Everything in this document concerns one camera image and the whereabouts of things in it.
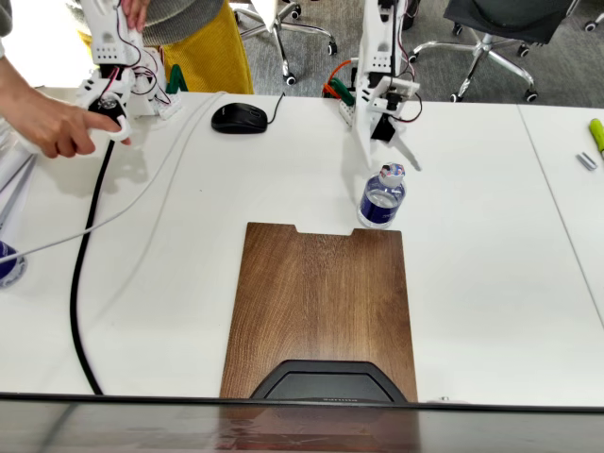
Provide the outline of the person's right hand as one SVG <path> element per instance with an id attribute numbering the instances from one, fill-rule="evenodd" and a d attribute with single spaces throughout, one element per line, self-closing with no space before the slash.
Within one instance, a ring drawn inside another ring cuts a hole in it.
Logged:
<path id="1" fill-rule="evenodd" d="M 110 133 L 121 131 L 120 125 L 106 115 L 59 102 L 38 92 L 26 101 L 21 123 L 15 128 L 50 159 L 93 153 L 95 145 L 90 129 Z"/>

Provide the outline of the person's left hand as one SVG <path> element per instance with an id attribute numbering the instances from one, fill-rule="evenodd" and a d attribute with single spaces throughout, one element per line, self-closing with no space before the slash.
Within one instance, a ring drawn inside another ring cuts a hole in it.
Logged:
<path id="1" fill-rule="evenodd" d="M 123 0 L 122 10 L 129 29 L 142 32 L 145 26 L 150 0 Z"/>

